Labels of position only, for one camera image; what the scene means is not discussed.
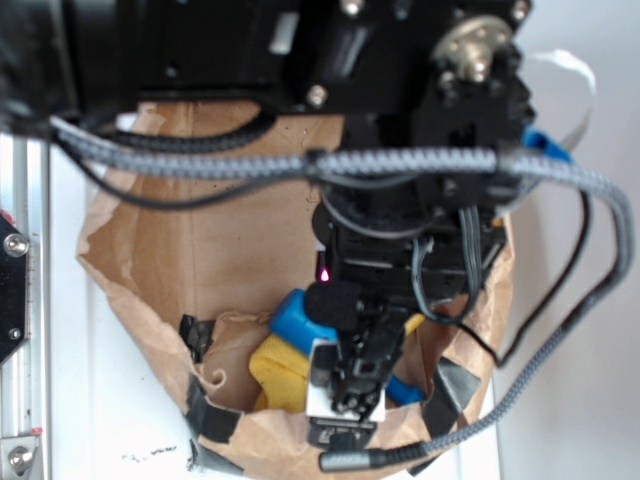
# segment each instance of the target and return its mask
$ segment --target screw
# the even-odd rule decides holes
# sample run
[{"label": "screw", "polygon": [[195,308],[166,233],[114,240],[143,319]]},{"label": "screw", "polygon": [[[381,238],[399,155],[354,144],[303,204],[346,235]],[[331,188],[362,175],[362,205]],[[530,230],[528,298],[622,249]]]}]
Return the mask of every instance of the screw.
[{"label": "screw", "polygon": [[483,83],[491,75],[493,55],[484,43],[465,45],[458,64],[458,78],[466,82]]},{"label": "screw", "polygon": [[529,15],[531,6],[527,0],[517,0],[511,9],[511,16],[518,22],[523,21]]},{"label": "screw", "polygon": [[364,0],[340,0],[340,10],[348,17],[357,17],[364,8]]},{"label": "screw", "polygon": [[9,454],[9,465],[16,472],[24,473],[33,461],[33,453],[24,447],[16,447]]},{"label": "screw", "polygon": [[316,108],[324,105],[328,98],[329,92],[322,85],[314,85],[307,93],[307,103]]},{"label": "screw", "polygon": [[462,70],[462,78],[482,83],[489,78],[491,63],[485,58],[476,58],[466,63]]},{"label": "screw", "polygon": [[10,257],[24,256],[29,250],[29,242],[19,233],[12,233],[4,239],[4,251]]}]

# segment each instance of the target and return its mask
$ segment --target black bracket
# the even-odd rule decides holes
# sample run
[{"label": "black bracket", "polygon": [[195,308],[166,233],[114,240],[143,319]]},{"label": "black bracket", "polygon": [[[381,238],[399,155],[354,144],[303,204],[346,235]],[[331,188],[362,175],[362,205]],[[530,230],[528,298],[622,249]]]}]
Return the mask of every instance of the black bracket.
[{"label": "black bracket", "polygon": [[27,337],[27,252],[29,243],[0,216],[0,365]]}]

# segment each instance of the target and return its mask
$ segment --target cable connector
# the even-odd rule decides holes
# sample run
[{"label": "cable connector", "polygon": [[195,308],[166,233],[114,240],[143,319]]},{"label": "cable connector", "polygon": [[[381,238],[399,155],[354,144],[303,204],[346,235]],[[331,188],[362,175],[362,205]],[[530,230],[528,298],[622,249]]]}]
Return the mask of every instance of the cable connector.
[{"label": "cable connector", "polygon": [[429,455],[425,442],[412,443],[393,450],[343,450],[320,454],[319,465],[323,472],[353,472],[374,470],[399,463],[420,460]]}]

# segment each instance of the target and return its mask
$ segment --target white surface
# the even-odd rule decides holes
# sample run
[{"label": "white surface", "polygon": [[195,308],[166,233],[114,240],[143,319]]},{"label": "white surface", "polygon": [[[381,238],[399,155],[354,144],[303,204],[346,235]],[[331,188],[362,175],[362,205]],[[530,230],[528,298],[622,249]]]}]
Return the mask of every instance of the white surface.
[{"label": "white surface", "polygon": [[[93,189],[57,150],[51,170],[53,479],[237,478],[188,471],[186,422],[75,259]],[[500,479],[495,430],[443,455],[419,478],[478,472]]]},{"label": "white surface", "polygon": [[[640,5],[537,0],[518,43],[525,52],[564,48],[586,60],[598,79],[592,125],[576,151],[584,166],[609,175],[640,205]],[[540,125],[561,138],[580,118],[584,81],[530,72]],[[540,190],[514,216],[517,253],[513,319],[524,318],[566,261],[580,213],[576,195]],[[495,380],[503,392],[516,371],[612,260],[610,223],[598,209],[585,263],[527,339],[527,354]],[[505,480],[638,478],[640,364],[635,267],[624,285],[597,307],[546,365],[499,426]]]}]

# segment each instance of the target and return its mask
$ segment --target metal frame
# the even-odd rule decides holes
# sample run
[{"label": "metal frame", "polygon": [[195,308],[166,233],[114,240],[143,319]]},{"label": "metal frame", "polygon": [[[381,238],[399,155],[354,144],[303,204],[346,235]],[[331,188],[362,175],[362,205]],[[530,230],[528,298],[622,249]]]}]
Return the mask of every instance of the metal frame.
[{"label": "metal frame", "polygon": [[9,461],[4,458],[7,442],[24,444],[34,450],[34,467],[42,468],[36,472],[32,467],[20,478],[37,480],[51,478],[48,205],[47,145],[0,135],[0,209],[30,244],[26,341],[0,367],[0,464]]}]

